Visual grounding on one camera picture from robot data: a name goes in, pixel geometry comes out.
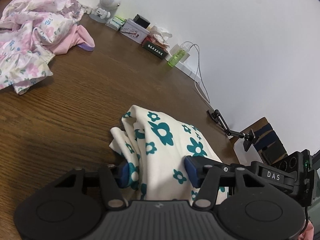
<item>white cloth with green flowers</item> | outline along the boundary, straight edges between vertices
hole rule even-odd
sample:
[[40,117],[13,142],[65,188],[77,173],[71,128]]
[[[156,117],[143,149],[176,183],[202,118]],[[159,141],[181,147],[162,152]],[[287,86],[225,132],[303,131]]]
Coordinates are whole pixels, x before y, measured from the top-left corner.
[[[186,199],[192,204],[199,189],[194,188],[184,168],[187,155],[220,161],[202,133],[193,125],[167,114],[133,105],[122,117],[125,131],[111,129],[110,147],[129,164],[128,189],[124,197],[138,200]],[[217,203],[227,197],[220,187]]]

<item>pink floral garment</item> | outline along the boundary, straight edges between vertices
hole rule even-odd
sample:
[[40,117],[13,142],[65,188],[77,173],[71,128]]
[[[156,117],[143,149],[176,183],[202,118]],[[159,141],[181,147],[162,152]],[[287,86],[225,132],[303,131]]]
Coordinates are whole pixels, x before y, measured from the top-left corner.
[[18,94],[53,75],[48,63],[58,44],[82,17],[77,0],[13,0],[0,19],[0,89]]

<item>wood grain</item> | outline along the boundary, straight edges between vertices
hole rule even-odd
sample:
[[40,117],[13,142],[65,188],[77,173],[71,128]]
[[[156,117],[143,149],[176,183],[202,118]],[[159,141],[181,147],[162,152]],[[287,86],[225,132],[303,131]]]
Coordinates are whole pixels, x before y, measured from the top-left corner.
[[195,125],[222,161],[237,162],[188,76],[87,15],[81,24],[93,52],[56,56],[54,75],[22,96],[0,90],[0,239],[20,239],[13,212],[35,190],[72,168],[121,161],[108,146],[110,129],[133,104]]

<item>white wall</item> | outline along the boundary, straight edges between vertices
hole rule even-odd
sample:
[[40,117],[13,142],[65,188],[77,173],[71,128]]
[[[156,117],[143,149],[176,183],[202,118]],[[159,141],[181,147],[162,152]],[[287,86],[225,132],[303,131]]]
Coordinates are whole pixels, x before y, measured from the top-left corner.
[[137,13],[172,31],[171,44],[200,45],[212,106],[231,128],[266,116],[288,153],[320,148],[318,0],[122,0],[118,15]]

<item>camera lens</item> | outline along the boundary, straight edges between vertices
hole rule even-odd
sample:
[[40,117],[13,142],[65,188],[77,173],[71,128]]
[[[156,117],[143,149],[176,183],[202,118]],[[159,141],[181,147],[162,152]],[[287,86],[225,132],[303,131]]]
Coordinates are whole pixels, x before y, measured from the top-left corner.
[[289,167],[293,168],[297,164],[297,159],[296,157],[292,157],[290,162],[289,162]]
[[279,170],[285,171],[287,169],[287,162],[283,161],[280,163]]

